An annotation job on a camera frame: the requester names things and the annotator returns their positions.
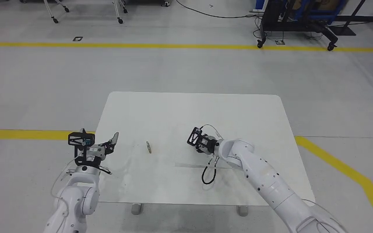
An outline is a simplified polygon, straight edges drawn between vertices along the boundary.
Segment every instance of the gray floor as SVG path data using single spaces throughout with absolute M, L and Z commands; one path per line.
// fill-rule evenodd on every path
M 174 43 L 256 45 L 253 19 L 213 19 L 184 9 L 129 5 L 119 25 L 110 1 L 52 4 L 0 2 L 0 42 Z M 252 2 L 187 0 L 219 15 L 244 15 Z M 341 47 L 373 47 L 373 26 L 353 26 Z M 269 45 L 274 45 L 273 34 Z M 293 46 L 325 47 L 302 33 Z M 371 53 L 0 47 L 0 129 L 95 130 L 112 91 L 277 94 L 294 135 L 309 139 L 373 179 L 373 55 Z M 52 211 L 49 189 L 72 156 L 59 141 L 0 141 L 0 225 L 3 232 L 40 232 Z M 372 232 L 373 208 L 362 188 L 300 147 L 316 201 L 350 232 Z M 271 209 L 99 203 L 88 232 L 287 232 Z

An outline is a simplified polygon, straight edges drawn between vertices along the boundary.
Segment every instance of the white table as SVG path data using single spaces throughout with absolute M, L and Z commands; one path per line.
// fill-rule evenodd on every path
M 113 92 L 96 131 L 97 143 L 119 132 L 114 153 L 102 164 L 113 174 L 100 176 L 100 201 L 267 206 L 243 172 L 224 161 L 217 164 L 214 183 L 202 183 L 210 157 L 197 153 L 187 138 L 195 126 L 206 123 L 225 139 L 252 142 L 255 153 L 266 158 L 301 198 L 315 200 L 278 96 Z M 207 126 L 203 132 L 216 136 Z

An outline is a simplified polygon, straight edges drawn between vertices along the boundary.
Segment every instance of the cable on floor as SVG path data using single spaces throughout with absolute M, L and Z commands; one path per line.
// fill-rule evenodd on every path
M 182 5 L 183 7 L 189 9 L 189 10 L 192 10 L 194 12 L 197 12 L 197 13 L 200 13 L 200 14 L 203 14 L 203 15 L 207 15 L 207 16 L 210 16 L 210 17 L 215 17 L 215 18 L 221 18 L 221 19 L 239 19 L 239 18 L 250 18 L 250 17 L 255 17 L 255 16 L 258 16 L 258 15 L 244 15 L 244 16 L 233 16 L 233 17 L 226 17 L 226 16 L 217 16 L 217 15 L 210 15 L 210 14 L 207 14 L 207 13 L 204 13 L 204 12 L 201 12 L 199 10 L 196 10 L 196 9 L 193 9 L 193 8 L 189 8 L 185 5 L 183 5 L 181 2 L 179 2 L 179 0 L 176 0 L 176 2 L 180 5 Z
M 321 38 L 324 36 L 324 34 L 321 34 L 320 36 L 313 36 L 312 32 L 310 32 L 310 36 L 306 36 L 307 40 L 321 40 Z
M 261 30 L 261 28 L 259 27 L 259 20 L 261 20 L 261 18 L 259 17 L 259 16 L 257 16 L 257 17 L 254 17 L 255 19 L 254 19 L 254 23 L 255 23 L 255 26 L 256 26 L 256 30 L 255 31 L 253 31 L 252 32 L 252 34 L 253 34 L 253 36 L 255 37 L 255 38 L 258 38 L 258 39 L 261 39 L 261 37 L 257 37 L 256 35 L 255 35 L 255 33 L 257 32 L 257 31 L 260 31 Z

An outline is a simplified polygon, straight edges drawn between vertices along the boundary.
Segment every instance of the table foot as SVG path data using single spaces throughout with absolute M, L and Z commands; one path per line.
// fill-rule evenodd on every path
M 247 206 L 236 206 L 237 214 L 241 217 L 246 217 L 249 213 Z
M 133 215 L 139 215 L 143 209 L 143 204 L 135 203 L 132 204 L 131 213 Z

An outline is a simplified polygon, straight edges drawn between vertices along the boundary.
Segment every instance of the metal frame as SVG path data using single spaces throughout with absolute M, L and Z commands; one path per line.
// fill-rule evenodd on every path
M 373 22 L 373 16 L 363 16 L 363 15 L 338 15 L 334 21 L 338 22 Z
M 65 9 L 65 12 L 68 13 L 70 12 L 69 8 L 67 8 L 64 4 L 62 4 L 62 2 L 60 2 L 59 0 L 55 0 L 57 4 L 60 4 L 61 6 L 64 7 Z M 114 0 L 114 8 L 115 8 L 115 14 L 117 16 L 117 19 L 118 19 L 118 23 L 120 24 L 123 24 L 123 20 L 120 18 L 119 16 L 119 12 L 118 12 L 118 2 L 119 0 Z M 51 18 L 53 20 L 54 23 L 58 23 L 58 20 L 54 17 L 53 13 L 52 13 L 52 10 L 51 8 L 49 7 L 49 3 L 48 3 L 48 0 L 44 0 L 44 3 L 45 3 L 45 6 L 47 7 L 47 10 L 48 10 L 48 13 L 51 15 Z M 127 13 L 125 7 L 122 5 L 123 9 L 124 9 L 124 13 Z
M 360 3 L 357 5 L 356 9 L 351 15 L 351 18 L 353 18 L 357 12 L 360 10 L 360 8 L 363 6 L 365 0 L 361 0 Z M 351 23 L 351 19 L 346 22 L 346 24 L 343 27 L 330 27 L 331 31 L 334 32 L 334 34 L 338 36 L 356 36 L 355 32 L 353 32 L 349 28 L 349 24 Z
M 258 40 L 258 48 L 262 48 L 266 41 L 265 31 L 314 31 L 316 33 L 322 33 L 326 38 L 330 40 L 328 50 L 331 51 L 336 47 L 338 38 L 329 31 L 323 24 L 318 22 L 310 22 L 309 14 L 316 0 L 310 0 L 307 8 L 305 9 L 302 18 L 298 21 L 288 22 L 290 12 L 293 10 L 295 0 L 291 0 L 286 11 L 282 12 L 283 0 L 269 0 L 266 10 L 264 12 L 260 32 L 261 39 Z M 283 19 L 281 22 L 278 21 L 280 14 L 283 13 Z

